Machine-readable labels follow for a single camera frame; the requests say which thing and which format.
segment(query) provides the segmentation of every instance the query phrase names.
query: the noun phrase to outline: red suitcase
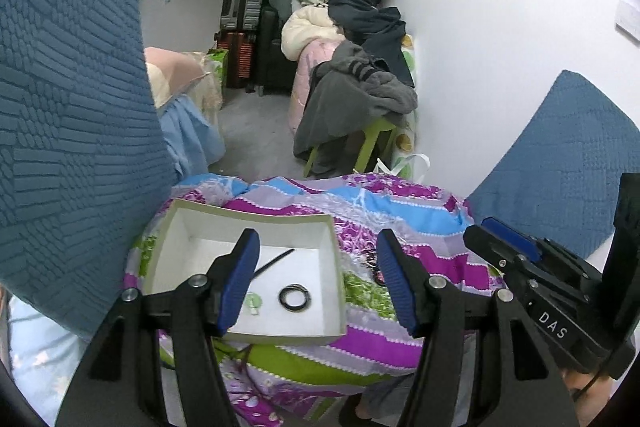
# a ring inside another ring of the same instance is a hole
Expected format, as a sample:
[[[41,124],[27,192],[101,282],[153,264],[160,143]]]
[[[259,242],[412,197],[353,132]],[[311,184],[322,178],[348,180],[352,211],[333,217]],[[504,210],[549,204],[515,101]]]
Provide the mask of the red suitcase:
[[[239,89],[246,86],[252,73],[255,34],[226,31],[216,34],[216,48],[228,50],[226,87]]]

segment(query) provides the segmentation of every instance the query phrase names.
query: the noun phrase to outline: white puffer jacket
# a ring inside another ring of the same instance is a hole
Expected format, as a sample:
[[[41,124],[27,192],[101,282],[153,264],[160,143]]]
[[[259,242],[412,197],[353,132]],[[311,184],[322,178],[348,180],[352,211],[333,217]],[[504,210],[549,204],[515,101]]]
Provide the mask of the white puffer jacket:
[[[329,18],[327,6],[305,6],[296,10],[282,27],[282,52],[298,60],[302,50],[315,39],[343,41],[344,35]]]

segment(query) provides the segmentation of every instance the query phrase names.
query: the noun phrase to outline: blue cushion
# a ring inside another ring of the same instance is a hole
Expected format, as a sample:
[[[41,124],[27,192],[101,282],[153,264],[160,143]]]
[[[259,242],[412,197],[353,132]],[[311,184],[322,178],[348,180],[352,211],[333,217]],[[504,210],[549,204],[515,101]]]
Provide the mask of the blue cushion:
[[[636,125],[583,76],[563,71],[469,202],[476,222],[494,216],[585,258],[613,231],[620,174],[638,170]]]
[[[172,162],[138,0],[0,0],[0,282],[91,335]]]

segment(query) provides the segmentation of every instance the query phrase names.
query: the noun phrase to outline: black rubber ring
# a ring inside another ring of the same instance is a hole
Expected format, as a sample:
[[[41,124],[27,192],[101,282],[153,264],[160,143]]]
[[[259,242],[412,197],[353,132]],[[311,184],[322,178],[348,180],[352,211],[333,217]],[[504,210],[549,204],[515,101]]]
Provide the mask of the black rubber ring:
[[[286,297],[292,292],[302,293],[302,295],[305,296],[305,301],[299,306],[292,306],[291,304],[288,304]],[[309,308],[309,304],[311,304],[311,294],[302,284],[290,284],[289,286],[284,286],[284,288],[280,290],[278,300],[280,301],[280,304],[290,312],[301,312]]]

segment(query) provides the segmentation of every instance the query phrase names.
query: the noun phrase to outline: wall light switch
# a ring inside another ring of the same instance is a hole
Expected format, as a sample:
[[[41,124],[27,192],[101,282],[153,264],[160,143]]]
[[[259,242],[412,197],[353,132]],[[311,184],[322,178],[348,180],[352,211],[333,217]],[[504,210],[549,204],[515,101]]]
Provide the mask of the wall light switch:
[[[640,42],[640,10],[621,0],[616,11],[616,25]]]

